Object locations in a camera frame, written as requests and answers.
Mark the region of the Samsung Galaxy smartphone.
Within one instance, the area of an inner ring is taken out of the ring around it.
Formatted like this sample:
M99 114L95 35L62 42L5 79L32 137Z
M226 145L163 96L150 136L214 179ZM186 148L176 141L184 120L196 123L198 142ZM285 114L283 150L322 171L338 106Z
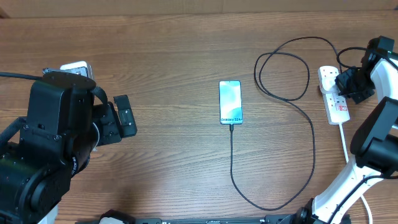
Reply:
M239 80L219 82L219 102L221 124L243 123L241 82Z

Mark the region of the white power extension strip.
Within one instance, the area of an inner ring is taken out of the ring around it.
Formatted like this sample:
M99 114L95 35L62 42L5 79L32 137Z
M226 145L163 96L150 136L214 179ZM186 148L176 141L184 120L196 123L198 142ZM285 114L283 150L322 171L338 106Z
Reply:
M318 69L319 86L321 76L337 77L339 70L332 66L322 66ZM343 124L350 120L346 99L337 93L322 94L326 117L331 125Z

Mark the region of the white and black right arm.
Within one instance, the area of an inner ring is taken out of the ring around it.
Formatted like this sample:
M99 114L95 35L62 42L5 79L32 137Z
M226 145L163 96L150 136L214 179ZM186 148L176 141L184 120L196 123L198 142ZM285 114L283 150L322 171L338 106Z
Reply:
M350 158L328 188L308 201L283 223L350 223L349 208L376 183L396 179L397 137L397 54L394 40L379 36L363 50L360 67L338 72L333 67L318 70L330 124L341 126L332 114L346 111L346 99L356 104L377 95L378 104L355 132L350 144Z

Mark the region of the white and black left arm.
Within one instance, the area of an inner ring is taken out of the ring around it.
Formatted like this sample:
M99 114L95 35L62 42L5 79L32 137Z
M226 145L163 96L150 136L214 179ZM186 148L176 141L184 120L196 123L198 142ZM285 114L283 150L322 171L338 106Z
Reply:
M1 222L52 223L91 152L136 133L126 95L109 101L93 79L70 72L34 77L27 114L1 133Z

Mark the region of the white charger plug adapter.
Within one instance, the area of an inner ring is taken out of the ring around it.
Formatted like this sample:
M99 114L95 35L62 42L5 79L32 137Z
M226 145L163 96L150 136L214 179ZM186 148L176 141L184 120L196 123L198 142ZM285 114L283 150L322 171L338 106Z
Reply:
M337 88L337 85L335 83L335 77L321 76L320 91L323 94L337 93L338 92L338 88Z

